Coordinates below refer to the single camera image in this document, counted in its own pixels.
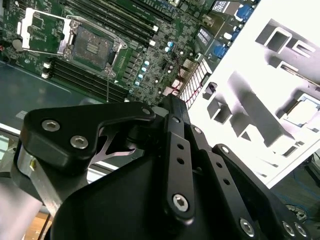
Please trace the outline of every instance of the black metal arm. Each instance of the black metal arm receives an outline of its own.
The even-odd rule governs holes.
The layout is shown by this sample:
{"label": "black metal arm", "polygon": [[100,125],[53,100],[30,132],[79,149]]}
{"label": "black metal arm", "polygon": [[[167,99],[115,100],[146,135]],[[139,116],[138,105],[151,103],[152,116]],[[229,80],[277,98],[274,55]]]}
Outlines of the black metal arm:
{"label": "black metal arm", "polygon": [[[311,239],[227,146],[209,146],[183,101],[169,95],[160,107],[26,115],[11,175],[54,216],[48,239]],[[90,164],[134,149],[144,156],[87,183]]]}

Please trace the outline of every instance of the ram slot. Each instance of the ram slot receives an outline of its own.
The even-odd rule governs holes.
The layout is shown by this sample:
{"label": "ram slot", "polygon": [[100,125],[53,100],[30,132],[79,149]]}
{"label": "ram slot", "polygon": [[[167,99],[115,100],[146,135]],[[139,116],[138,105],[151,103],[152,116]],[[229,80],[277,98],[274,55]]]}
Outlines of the ram slot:
{"label": "ram slot", "polygon": [[117,20],[114,17],[111,18],[110,16],[106,15],[104,12],[99,13],[92,8],[90,9],[87,5],[76,3],[77,1],[72,1],[72,2],[75,2],[75,3],[71,3],[71,1],[68,1],[66,5],[78,11],[79,13],[81,13],[85,18],[93,19],[99,22],[100,24],[105,25],[115,30],[116,32],[119,32],[145,46],[149,45],[150,39],[152,38],[151,36],[147,36],[134,28],[133,29],[128,28],[127,25],[119,21],[117,22]]}
{"label": "ram slot", "polygon": [[158,18],[166,21],[167,23],[171,24],[173,22],[173,19],[169,17],[168,15],[160,12],[159,10],[153,8],[152,6],[147,5],[145,2],[141,2],[140,0],[129,0],[136,5],[138,5],[140,8],[144,9],[147,12],[152,13],[153,15],[157,16]]}
{"label": "ram slot", "polygon": [[123,12],[123,14],[125,14],[125,16],[123,16],[124,18],[126,16],[130,16],[130,18],[133,19],[133,20],[138,19],[138,21],[141,22],[146,28],[153,30],[154,25],[155,25],[154,22],[152,22],[152,21],[150,21],[148,19],[142,18],[141,16],[137,15],[136,12],[124,8],[122,5],[118,4],[117,2],[112,2],[112,1],[109,1],[109,0],[102,0],[102,1],[104,3],[112,6],[114,9],[120,10],[121,12]]}
{"label": "ram slot", "polygon": [[[53,78],[74,86],[79,90],[92,94],[100,99],[107,99],[107,80],[86,72],[77,66],[55,58],[51,74]],[[110,103],[123,102],[127,94],[127,90],[109,82],[108,97]]]}
{"label": "ram slot", "polygon": [[135,31],[138,35],[141,35],[145,38],[152,39],[154,31],[152,29],[144,29],[143,25],[133,21],[127,16],[121,16],[119,12],[112,9],[112,6],[103,5],[100,2],[92,2],[91,0],[73,0],[75,3],[82,6],[90,6],[91,9],[97,12],[100,16],[107,16],[115,23],[127,28],[128,30]]}
{"label": "ram slot", "polygon": [[131,24],[131,25],[128,25],[129,28],[133,27],[133,28],[140,29],[141,31],[151,36],[151,38],[153,37],[155,31],[154,31],[154,24],[152,24],[151,22],[148,22],[146,24],[144,21],[140,21],[139,16],[124,12],[123,8],[120,9],[119,7],[115,7],[115,5],[112,2],[108,2],[105,0],[101,0],[101,1],[88,0],[88,1],[91,2],[92,4],[97,5],[101,10],[104,11],[104,13],[108,14],[108,12],[110,12],[109,14],[111,16],[115,15],[126,26],[128,24]]}

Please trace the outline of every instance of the green circuit board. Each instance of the green circuit board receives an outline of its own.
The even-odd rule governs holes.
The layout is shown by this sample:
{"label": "green circuit board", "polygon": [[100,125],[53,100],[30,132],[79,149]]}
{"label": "green circuit board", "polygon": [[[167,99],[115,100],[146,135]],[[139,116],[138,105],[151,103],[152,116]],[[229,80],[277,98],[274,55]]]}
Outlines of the green circuit board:
{"label": "green circuit board", "polygon": [[[102,102],[106,102],[108,97],[111,98],[111,102],[117,102],[116,91],[118,91],[122,92],[123,96],[126,95],[130,101],[157,105],[164,97],[163,92],[166,87],[171,87],[173,81],[178,76],[181,77],[179,71],[182,65],[186,60],[192,61],[191,56],[195,54],[195,36],[202,24],[202,16],[211,10],[214,0],[185,0],[182,3],[183,9],[165,0],[8,0],[6,2],[2,39],[8,43],[21,39],[17,29],[26,16],[27,8],[54,15],[39,12],[33,15],[32,26],[28,28],[29,47],[38,52],[19,51],[9,46],[5,52],[10,56],[11,63],[41,76],[44,63],[48,59],[53,63],[56,60],[59,63],[62,61],[74,72],[85,71],[89,76],[88,82],[80,82],[83,79],[79,78],[67,81],[63,73],[68,71],[59,69],[59,66],[64,65],[62,63],[59,66],[53,64],[50,81]],[[102,45],[110,46],[112,41],[91,25],[81,24],[70,58],[51,55],[57,52],[64,38],[64,21],[55,16],[81,17],[117,35],[126,43],[127,48],[121,49],[112,62],[114,76],[104,73],[104,61],[111,56],[108,48],[101,48]],[[180,79],[181,83],[188,81],[188,75],[192,74],[192,71],[191,68],[184,69],[185,79]],[[103,87],[98,89],[99,86],[95,85],[95,81]],[[111,92],[108,96],[104,91],[109,91],[109,88]]]}

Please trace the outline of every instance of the electronic component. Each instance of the electronic component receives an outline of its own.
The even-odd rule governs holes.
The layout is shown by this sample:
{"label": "electronic component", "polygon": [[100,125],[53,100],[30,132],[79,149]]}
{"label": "electronic component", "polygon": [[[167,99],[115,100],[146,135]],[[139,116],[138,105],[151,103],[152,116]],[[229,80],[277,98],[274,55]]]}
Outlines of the electronic component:
{"label": "electronic component", "polygon": [[111,54],[113,44],[107,38],[100,37],[83,27],[79,27],[71,57],[77,62],[92,65],[92,68],[102,72],[107,63],[111,66],[114,62],[115,55]]}
{"label": "electronic component", "polygon": [[202,60],[197,65],[190,81],[185,85],[181,91],[180,98],[186,102],[188,109],[192,106],[196,97],[199,95],[202,87],[212,74],[207,61],[202,57]]}
{"label": "electronic component", "polygon": [[236,16],[242,19],[243,22],[246,22],[250,18],[253,12],[254,12],[253,7],[248,4],[245,4],[238,9]]}
{"label": "electronic component", "polygon": [[222,45],[222,43],[216,40],[204,27],[201,27],[197,32],[195,41],[201,49],[201,53],[207,57],[214,53],[215,47]]}
{"label": "electronic component", "polygon": [[[182,89],[192,80],[198,65],[194,55],[216,66],[224,53],[215,57],[215,48],[230,47],[225,34],[232,36],[239,23],[215,15],[215,2],[46,0],[44,7],[41,0],[18,0],[4,9],[1,34],[9,47],[2,50],[20,68],[101,102],[115,98],[111,84],[128,94],[138,81],[140,94],[134,91],[130,99],[157,105],[163,98],[158,88],[164,92],[179,78]],[[225,13],[234,4],[228,3]],[[69,70],[88,76],[67,79]]]}
{"label": "electronic component", "polygon": [[216,1],[212,8],[213,11],[228,15],[235,15],[241,3],[236,1]]}

